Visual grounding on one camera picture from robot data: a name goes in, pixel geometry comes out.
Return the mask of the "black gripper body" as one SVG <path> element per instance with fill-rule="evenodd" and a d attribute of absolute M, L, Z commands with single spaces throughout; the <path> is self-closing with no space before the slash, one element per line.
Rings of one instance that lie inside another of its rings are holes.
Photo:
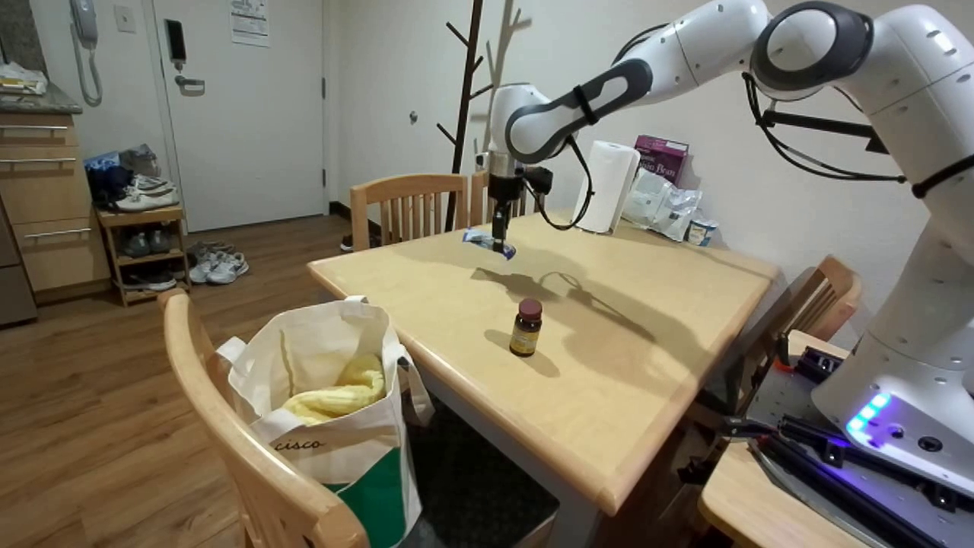
<path fill-rule="evenodd" d="M 492 176 L 487 182 L 487 196 L 492 201 L 492 218 L 511 218 L 523 210 L 523 180 Z"/>

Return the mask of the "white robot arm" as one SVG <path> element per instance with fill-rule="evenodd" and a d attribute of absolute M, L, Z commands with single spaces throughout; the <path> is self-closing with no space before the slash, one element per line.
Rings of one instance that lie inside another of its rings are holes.
<path fill-rule="evenodd" d="M 864 14 L 830 0 L 801 0 L 784 12 L 763 0 L 707 0 L 632 37 L 609 70 L 557 98 L 530 82 L 504 85 L 491 113 L 491 180 L 511 182 L 560 154 L 576 131 L 724 73 L 747 76 L 771 98 L 840 92 L 929 210 L 904 275 L 829 389 L 878 384 L 907 400 L 965 400 L 974 316 L 974 44 L 932 6 Z"/>

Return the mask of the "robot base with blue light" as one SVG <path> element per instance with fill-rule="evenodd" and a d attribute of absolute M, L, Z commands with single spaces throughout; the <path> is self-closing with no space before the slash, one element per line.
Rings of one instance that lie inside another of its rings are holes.
<path fill-rule="evenodd" d="M 936 364 L 864 333 L 814 406 L 864 454 L 974 496 L 974 406 L 960 355 Z"/>

